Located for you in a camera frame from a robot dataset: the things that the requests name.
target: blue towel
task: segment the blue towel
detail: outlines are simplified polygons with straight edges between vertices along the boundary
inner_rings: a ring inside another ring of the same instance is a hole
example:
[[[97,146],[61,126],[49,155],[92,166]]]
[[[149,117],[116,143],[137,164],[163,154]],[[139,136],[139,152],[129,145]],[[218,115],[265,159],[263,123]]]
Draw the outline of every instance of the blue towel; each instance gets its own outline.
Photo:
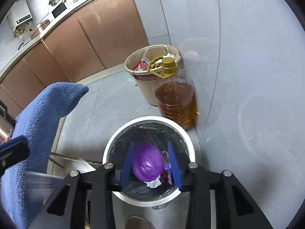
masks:
[[[2,204],[17,229],[26,229],[42,208],[25,195],[25,171],[46,173],[49,154],[61,117],[68,115],[89,91],[84,85],[54,83],[46,87],[16,118],[12,138],[27,138],[30,156],[2,176]]]

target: water heater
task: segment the water heater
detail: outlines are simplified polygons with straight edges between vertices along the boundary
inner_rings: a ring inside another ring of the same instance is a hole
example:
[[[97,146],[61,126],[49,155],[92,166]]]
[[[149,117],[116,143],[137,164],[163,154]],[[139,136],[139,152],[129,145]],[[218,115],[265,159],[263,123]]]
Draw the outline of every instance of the water heater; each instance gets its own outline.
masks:
[[[8,18],[13,31],[33,20],[25,0],[16,1],[11,7]]]

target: black trash bag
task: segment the black trash bag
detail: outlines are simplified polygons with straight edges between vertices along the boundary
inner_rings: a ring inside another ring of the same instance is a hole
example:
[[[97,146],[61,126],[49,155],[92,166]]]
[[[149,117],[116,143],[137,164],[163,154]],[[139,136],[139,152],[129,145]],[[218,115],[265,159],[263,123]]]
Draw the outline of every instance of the black trash bag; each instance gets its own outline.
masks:
[[[158,122],[140,123],[121,133],[110,149],[109,162],[114,163],[117,170],[121,170],[131,142],[135,147],[148,142],[155,145],[159,151],[167,151],[169,141],[177,155],[188,156],[186,143],[173,128]],[[139,201],[154,201],[167,196],[176,188],[174,185],[165,184],[156,188],[147,187],[146,183],[140,181],[130,169],[128,183],[122,192]]]

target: beige trash bin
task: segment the beige trash bin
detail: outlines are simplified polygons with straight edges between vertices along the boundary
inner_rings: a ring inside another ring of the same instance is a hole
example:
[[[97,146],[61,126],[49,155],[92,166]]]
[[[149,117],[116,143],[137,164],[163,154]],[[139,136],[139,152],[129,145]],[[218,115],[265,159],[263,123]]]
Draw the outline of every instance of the beige trash bin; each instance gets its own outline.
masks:
[[[148,59],[153,59],[157,56],[165,56],[168,53],[175,55],[175,62],[179,64],[181,56],[177,48],[171,45],[152,45],[144,47],[136,52],[132,53],[125,61],[125,70],[134,77],[138,87],[140,88],[146,101],[154,106],[158,103],[153,94],[153,88],[155,87],[157,77],[148,71],[133,70],[139,61],[145,56]],[[154,71],[160,72],[161,67],[155,68]]]

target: trash can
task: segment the trash can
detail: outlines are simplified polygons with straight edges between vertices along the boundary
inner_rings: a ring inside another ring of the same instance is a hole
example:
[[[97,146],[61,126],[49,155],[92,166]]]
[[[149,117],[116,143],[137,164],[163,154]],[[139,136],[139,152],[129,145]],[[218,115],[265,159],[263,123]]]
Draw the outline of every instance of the trash can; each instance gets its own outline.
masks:
[[[149,73],[147,70],[138,71],[134,70],[138,62],[140,62],[143,57],[149,60],[157,56],[165,56],[168,53],[174,54],[174,59],[177,64],[182,60],[177,48],[171,45],[152,45],[141,48],[136,52],[132,53],[125,61],[125,70],[134,77],[138,87],[140,88],[146,101],[154,106],[158,106],[158,103],[153,94],[153,88],[157,80],[157,76]],[[161,72],[161,67],[155,68],[155,72]]]
[[[160,151],[167,151],[169,141],[180,156],[183,155],[189,162],[196,161],[193,143],[181,126],[167,118],[145,116],[129,121],[112,135],[103,154],[103,164],[114,163],[117,176],[119,176],[126,156],[129,155],[128,148],[131,142],[136,148],[141,147],[141,143],[147,142],[155,145]],[[157,188],[147,187],[130,170],[128,184],[123,191],[113,193],[122,201],[134,206],[156,207],[172,201],[180,194],[180,191],[174,185],[162,184]]]

